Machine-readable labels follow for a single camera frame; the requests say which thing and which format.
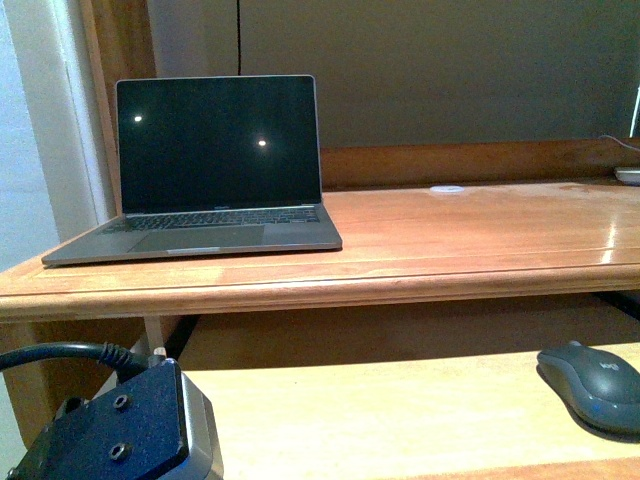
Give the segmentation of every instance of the cable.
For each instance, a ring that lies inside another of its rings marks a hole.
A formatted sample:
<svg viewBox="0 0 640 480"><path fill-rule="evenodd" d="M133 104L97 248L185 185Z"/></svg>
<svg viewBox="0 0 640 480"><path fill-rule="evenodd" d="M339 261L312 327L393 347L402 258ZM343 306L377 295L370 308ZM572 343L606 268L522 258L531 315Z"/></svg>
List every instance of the cable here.
<svg viewBox="0 0 640 480"><path fill-rule="evenodd" d="M8 368L52 358L91 358L113 368L118 380L126 382L149 368L147 357L105 343L53 342L19 348L0 355L0 372Z"/></svg>
<svg viewBox="0 0 640 480"><path fill-rule="evenodd" d="M238 76L242 75L242 28L240 22L240 0L236 0L236 33L238 36Z"/></svg>
<svg viewBox="0 0 640 480"><path fill-rule="evenodd" d="M628 143L624 143L624 142L622 142L622 141L618 140L616 137L613 137L613 136L611 136L611 135L600 135L600 137L598 137L598 138L608 138L608 139L610 139L610 140L613 140L613 141L614 141L614 142L616 142L616 143L619 143L619 144L620 144L620 145L622 145L623 147L628 148L629 150L633 150L633 151L636 151L636 152L640 152L640 148L638 148L638 147L634 147L633 145L629 145Z"/></svg>

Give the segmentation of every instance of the laptop screen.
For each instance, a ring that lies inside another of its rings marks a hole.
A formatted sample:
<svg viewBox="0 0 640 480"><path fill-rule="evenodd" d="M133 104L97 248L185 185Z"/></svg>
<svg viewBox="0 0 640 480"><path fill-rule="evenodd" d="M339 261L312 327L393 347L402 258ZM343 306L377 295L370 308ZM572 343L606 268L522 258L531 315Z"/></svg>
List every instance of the laptop screen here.
<svg viewBox="0 0 640 480"><path fill-rule="evenodd" d="M319 203L311 76L117 84L125 213Z"/></svg>

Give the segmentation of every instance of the desk surface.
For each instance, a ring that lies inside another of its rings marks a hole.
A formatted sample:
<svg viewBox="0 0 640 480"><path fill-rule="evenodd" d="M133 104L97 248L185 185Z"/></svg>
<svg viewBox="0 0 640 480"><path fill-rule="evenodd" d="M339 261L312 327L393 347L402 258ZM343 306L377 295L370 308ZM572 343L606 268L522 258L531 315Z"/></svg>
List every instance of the desk surface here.
<svg viewBox="0 0 640 480"><path fill-rule="evenodd" d="M640 190L566 182L337 192L340 252L0 275L3 321L174 315L640 288Z"/></svg>
<svg viewBox="0 0 640 480"><path fill-rule="evenodd" d="M638 345L605 348L640 368ZM578 427L536 352L196 370L211 355L180 363L213 402L229 480L640 478L640 447Z"/></svg>
<svg viewBox="0 0 640 480"><path fill-rule="evenodd" d="M179 361L228 480L640 479L536 373L571 339L640 367L638 321L586 294L205 315Z"/></svg>

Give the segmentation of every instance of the laptop keyboard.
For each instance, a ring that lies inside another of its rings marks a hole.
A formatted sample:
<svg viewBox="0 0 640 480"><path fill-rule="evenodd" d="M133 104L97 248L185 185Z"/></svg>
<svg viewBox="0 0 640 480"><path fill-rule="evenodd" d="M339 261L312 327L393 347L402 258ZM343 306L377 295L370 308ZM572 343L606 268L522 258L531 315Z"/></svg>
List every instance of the laptop keyboard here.
<svg viewBox="0 0 640 480"><path fill-rule="evenodd" d="M126 221L112 225L100 233L307 222L318 222L318 216L313 207L223 210L219 212L144 215L141 217L127 218Z"/></svg>

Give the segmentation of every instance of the gray mouse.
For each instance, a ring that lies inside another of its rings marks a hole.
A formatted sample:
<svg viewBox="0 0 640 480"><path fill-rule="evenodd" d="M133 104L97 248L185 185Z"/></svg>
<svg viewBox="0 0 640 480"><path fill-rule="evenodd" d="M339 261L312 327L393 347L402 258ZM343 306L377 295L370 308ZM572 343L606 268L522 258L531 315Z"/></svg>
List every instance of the gray mouse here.
<svg viewBox="0 0 640 480"><path fill-rule="evenodd" d="M640 438L640 373L622 358L574 341L542 350L538 372L587 430Z"/></svg>

